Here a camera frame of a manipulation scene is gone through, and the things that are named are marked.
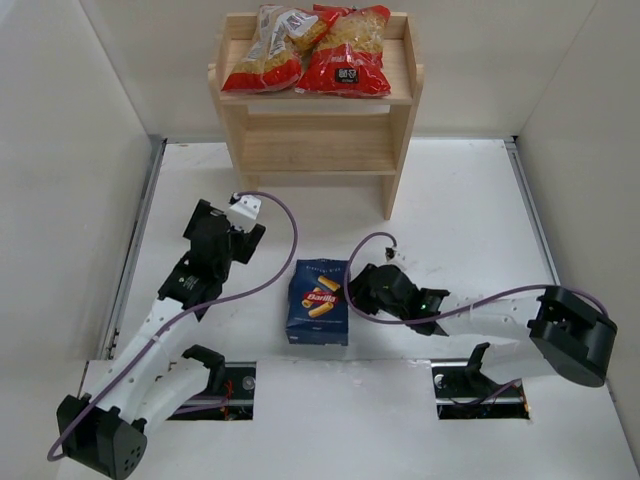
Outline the blue Barilla pasta box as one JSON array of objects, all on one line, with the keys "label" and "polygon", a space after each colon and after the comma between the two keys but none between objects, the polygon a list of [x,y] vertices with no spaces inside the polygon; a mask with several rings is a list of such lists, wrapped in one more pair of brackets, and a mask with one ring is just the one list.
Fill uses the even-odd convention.
[{"label": "blue Barilla pasta box", "polygon": [[288,289],[285,333],[292,345],[348,345],[342,294],[346,260],[299,259]]}]

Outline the red pasta bag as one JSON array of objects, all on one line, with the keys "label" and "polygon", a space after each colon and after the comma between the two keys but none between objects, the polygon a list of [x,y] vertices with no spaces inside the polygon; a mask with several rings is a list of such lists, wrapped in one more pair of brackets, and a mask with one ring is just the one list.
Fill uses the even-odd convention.
[{"label": "red pasta bag", "polygon": [[314,47],[295,91],[349,98],[381,98],[391,93],[383,72],[384,34],[391,16],[384,5],[364,8],[315,4],[337,16]]},{"label": "red pasta bag", "polygon": [[263,4],[253,44],[231,70],[222,89],[233,93],[285,90],[302,75],[302,59],[323,39],[341,13]]}]

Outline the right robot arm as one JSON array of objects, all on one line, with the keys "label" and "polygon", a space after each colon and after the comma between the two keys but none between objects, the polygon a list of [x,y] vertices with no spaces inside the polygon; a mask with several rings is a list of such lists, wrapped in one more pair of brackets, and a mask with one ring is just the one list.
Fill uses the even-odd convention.
[{"label": "right robot arm", "polygon": [[604,385],[617,325],[586,296],[557,285],[532,285],[463,301],[446,289],[420,288],[399,267],[367,265],[344,294],[350,307],[377,322],[423,336],[477,335],[484,342],[465,373],[495,385],[557,374],[584,387]]}]

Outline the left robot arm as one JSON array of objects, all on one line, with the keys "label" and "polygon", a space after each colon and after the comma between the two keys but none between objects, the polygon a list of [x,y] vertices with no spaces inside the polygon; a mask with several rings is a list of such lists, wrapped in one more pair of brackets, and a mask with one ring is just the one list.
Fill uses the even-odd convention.
[{"label": "left robot arm", "polygon": [[221,295],[232,264],[248,263],[264,235],[260,206],[251,195],[234,195],[226,210],[198,202],[183,233],[189,250],[159,288],[136,335],[93,388],[59,405],[64,456],[109,479],[126,479],[153,429],[189,398],[220,387],[225,358],[197,344],[195,331],[209,302]]}]

